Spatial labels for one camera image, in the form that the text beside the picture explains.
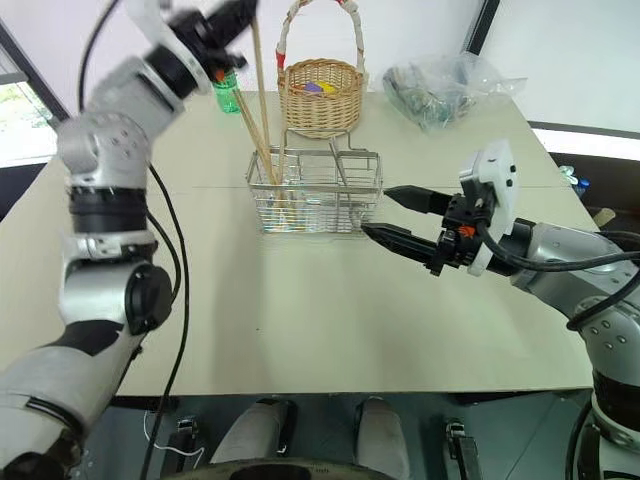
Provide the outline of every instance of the floor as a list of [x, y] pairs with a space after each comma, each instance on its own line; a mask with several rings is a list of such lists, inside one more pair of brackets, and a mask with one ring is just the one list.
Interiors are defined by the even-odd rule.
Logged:
[[[291, 456], [352, 460], [353, 413], [367, 395], [292, 395], [299, 407]], [[186, 397], [163, 422], [164, 445], [176, 420], [195, 415], [209, 458], [235, 418], [260, 397]], [[535, 393], [463, 405], [450, 395], [388, 394], [409, 449], [413, 480], [444, 480], [443, 421], [461, 419], [476, 438], [484, 480], [562, 480], [566, 444], [589, 392]], [[143, 412], [110, 408], [90, 436], [72, 478], [136, 479], [146, 441]], [[156, 450], [149, 478], [158, 478], [163, 453]]]

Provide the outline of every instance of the clear plastic bag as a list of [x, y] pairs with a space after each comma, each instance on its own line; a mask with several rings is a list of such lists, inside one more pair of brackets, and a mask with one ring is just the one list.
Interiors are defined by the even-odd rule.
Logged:
[[469, 52], [386, 71], [382, 84], [391, 103], [428, 132], [463, 118], [477, 105], [500, 105], [524, 88], [525, 78], [506, 79]]

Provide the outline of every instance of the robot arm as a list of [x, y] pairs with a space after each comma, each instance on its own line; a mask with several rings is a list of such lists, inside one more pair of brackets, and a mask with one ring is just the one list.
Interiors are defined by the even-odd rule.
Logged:
[[[154, 32], [160, 16], [149, 9], [157, 2], [145, 2], [138, 19]], [[66, 478], [146, 334], [168, 318], [171, 282], [152, 263], [157, 242], [146, 220], [152, 143], [191, 92], [210, 91], [218, 69], [245, 63], [224, 48], [256, 4], [235, 0], [207, 18], [188, 11], [170, 28], [163, 23], [159, 44], [106, 77], [87, 110], [59, 129], [74, 230], [59, 299], [65, 330], [0, 376], [0, 478]]]
[[[423, 263], [434, 275], [448, 265], [467, 266], [473, 275], [489, 270], [510, 277], [515, 287], [573, 319], [568, 327], [583, 338], [593, 365], [597, 425], [595, 439], [592, 433], [590, 441], [582, 442], [579, 478], [640, 478], [640, 289], [576, 321], [576, 315], [633, 279], [638, 268], [629, 260], [557, 272], [514, 265], [512, 257], [553, 265], [621, 250], [600, 234], [516, 219], [516, 167], [506, 142], [476, 154], [460, 180], [464, 194], [453, 196], [413, 186], [385, 192], [406, 208], [441, 215], [443, 230], [437, 242], [389, 224], [366, 224], [363, 230], [392, 252]], [[505, 255], [493, 254], [490, 239]]]

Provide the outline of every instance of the table surface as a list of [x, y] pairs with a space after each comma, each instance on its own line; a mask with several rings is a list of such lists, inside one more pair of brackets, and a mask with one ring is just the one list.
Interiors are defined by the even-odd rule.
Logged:
[[[273, 143], [276, 94], [268, 95]], [[250, 105], [257, 106], [255, 95]], [[258, 111], [253, 108], [255, 117]], [[515, 105], [472, 112], [425, 135], [380, 94], [368, 94], [354, 145], [380, 153], [385, 186], [459, 191], [469, 154], [508, 138], [519, 216], [593, 229], [591, 218]], [[298, 139], [296, 145], [310, 140]], [[252, 146], [239, 116], [212, 98], [187, 103], [154, 147], [180, 218], [191, 270], [191, 331], [174, 393], [511, 391], [581, 388], [591, 368], [561, 314], [493, 274], [419, 264], [363, 236], [262, 235], [244, 174]], [[64, 172], [55, 159], [0, 224], [0, 367], [62, 331], [57, 315]], [[155, 185], [149, 205], [168, 228]], [[436, 238], [440, 219], [382, 198], [376, 221]], [[171, 273], [161, 246], [156, 263]], [[144, 342], [119, 395], [159, 395], [177, 351], [182, 296]]]

